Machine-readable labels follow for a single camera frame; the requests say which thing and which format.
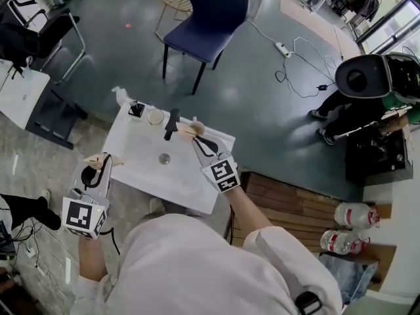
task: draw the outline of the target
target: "wooden floor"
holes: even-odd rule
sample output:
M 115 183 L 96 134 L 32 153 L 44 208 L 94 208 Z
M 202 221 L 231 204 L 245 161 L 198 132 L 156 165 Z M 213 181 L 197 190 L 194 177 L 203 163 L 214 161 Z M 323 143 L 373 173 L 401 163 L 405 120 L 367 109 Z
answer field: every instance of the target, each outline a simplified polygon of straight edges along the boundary
M 321 251 L 322 234 L 336 227 L 334 210 L 340 201 L 254 173 L 246 174 L 242 183 L 248 197 L 273 225 L 285 228 L 309 251 Z M 241 247 L 243 241 L 238 221 L 234 219 L 232 245 Z

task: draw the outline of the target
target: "shoe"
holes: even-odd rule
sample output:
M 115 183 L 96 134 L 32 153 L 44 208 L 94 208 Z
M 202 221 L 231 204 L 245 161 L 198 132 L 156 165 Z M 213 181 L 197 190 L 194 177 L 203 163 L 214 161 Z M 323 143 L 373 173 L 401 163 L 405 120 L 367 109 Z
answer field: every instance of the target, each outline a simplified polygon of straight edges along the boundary
M 149 213 L 165 213 L 165 206 L 160 198 L 153 197 L 149 201 Z
M 199 211 L 194 210 L 194 209 L 189 209 L 189 208 L 185 209 L 185 215 L 189 217 L 202 217 L 203 216 L 203 214 L 200 213 Z
M 320 119 L 320 120 L 327 120 L 328 119 L 328 115 L 322 115 L 319 111 L 319 109 L 316 110 L 311 110 L 309 111 L 309 114 L 311 117 L 315 118 L 315 119 Z
M 306 10 L 307 12 L 309 12 L 309 13 L 313 13 L 313 10 L 312 9 L 310 9 L 310 7 L 308 6 L 308 5 L 302 5 L 302 8 L 304 9 L 304 10 Z
M 51 201 L 51 193 L 48 189 L 42 189 L 41 191 L 41 197 L 44 197 L 45 200 L 47 201 L 47 207 L 50 206 L 50 201 Z
M 14 282 L 15 282 L 15 284 L 16 285 L 18 285 L 18 286 L 22 286 L 22 279 L 20 278 L 20 276 L 19 275 L 15 275 L 15 276 L 13 276 L 13 278 L 12 278 L 13 280 L 14 280 Z
M 330 145 L 333 146 L 335 144 L 335 138 L 333 136 L 327 136 L 326 135 L 326 129 L 318 129 L 318 133 L 320 133 L 322 135 L 322 137 L 324 138 L 325 142 Z

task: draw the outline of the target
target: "white shirt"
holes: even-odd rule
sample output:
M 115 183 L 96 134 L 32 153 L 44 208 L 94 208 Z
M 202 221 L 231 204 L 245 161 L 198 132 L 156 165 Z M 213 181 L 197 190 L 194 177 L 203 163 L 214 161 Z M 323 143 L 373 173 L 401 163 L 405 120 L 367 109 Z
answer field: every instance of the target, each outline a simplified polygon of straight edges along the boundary
M 285 278 L 267 258 L 255 254 L 258 235 L 283 257 L 287 274 L 317 293 L 324 304 L 317 314 L 341 313 L 334 277 L 283 228 L 253 232 L 239 249 L 199 220 L 171 214 L 130 232 L 118 281 L 109 294 L 104 292 L 107 276 L 99 283 L 79 277 L 70 314 L 296 315 Z

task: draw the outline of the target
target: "gray floor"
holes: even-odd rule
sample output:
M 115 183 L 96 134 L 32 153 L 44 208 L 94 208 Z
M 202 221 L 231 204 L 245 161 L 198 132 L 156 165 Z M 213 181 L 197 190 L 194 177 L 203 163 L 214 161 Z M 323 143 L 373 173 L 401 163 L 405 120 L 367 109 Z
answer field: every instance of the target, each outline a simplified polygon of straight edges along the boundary
M 0 185 L 1 193 L 37 198 L 43 188 L 52 194 L 50 208 L 61 214 L 62 197 L 68 193 L 72 173 L 77 162 L 84 156 L 102 149 L 110 126 L 97 120 L 77 124 L 70 140 L 75 143 L 74 150 L 67 150 L 31 133 L 25 132 L 0 114 Z M 15 170 L 13 164 L 18 156 Z M 115 229 L 115 240 L 122 247 L 127 234 L 139 224 L 149 212 L 151 196 L 120 182 L 111 181 L 110 201 L 112 208 L 103 230 Z M 171 207 L 171 211 L 181 212 L 181 207 Z M 227 201 L 220 196 L 212 215 L 204 215 L 201 220 L 222 234 L 229 218 Z M 78 237 L 65 229 L 53 232 L 45 226 L 26 242 L 26 246 L 39 248 L 38 267 L 35 257 L 25 255 L 25 247 L 20 246 L 16 267 L 22 274 L 25 288 L 32 297 L 39 300 L 47 314 L 68 314 L 74 301 L 72 288 L 78 274 Z M 110 236 L 101 236 L 108 272 L 116 277 L 118 255 Z M 66 257 L 72 262 L 71 280 L 66 284 L 64 270 Z

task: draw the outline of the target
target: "black chair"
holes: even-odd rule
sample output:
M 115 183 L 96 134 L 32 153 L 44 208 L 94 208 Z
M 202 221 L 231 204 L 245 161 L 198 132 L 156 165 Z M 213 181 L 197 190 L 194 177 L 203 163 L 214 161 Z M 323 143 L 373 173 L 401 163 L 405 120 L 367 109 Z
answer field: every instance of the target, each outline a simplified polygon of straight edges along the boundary
M 5 12 L 6 7 L 13 9 L 16 5 L 32 5 L 36 4 L 34 0 L 26 1 L 23 3 L 17 3 L 15 0 L 2 0 L 0 3 L 0 13 Z M 78 57 L 74 60 L 72 65 L 68 68 L 66 73 L 63 75 L 60 81 L 56 84 L 61 84 L 65 81 L 69 75 L 73 72 L 77 63 L 80 62 L 85 54 L 86 45 L 80 34 L 76 24 L 80 18 L 73 16 L 69 9 L 60 11 L 59 14 L 51 19 L 45 10 L 41 9 L 34 14 L 29 20 L 24 20 L 23 17 L 19 17 L 17 9 L 13 9 L 13 14 L 18 17 L 19 23 L 12 24 L 3 22 L 0 24 L 0 46 L 3 50 L 3 58 L 13 62 L 16 69 L 20 69 L 21 66 L 30 65 L 36 58 L 47 58 L 44 65 L 39 70 L 42 72 L 48 63 L 53 59 L 57 52 L 62 47 L 62 38 L 74 28 L 81 44 L 82 50 Z M 37 33 L 27 29 L 31 22 L 39 15 L 44 14 L 47 17 L 47 23 L 44 25 L 42 30 Z

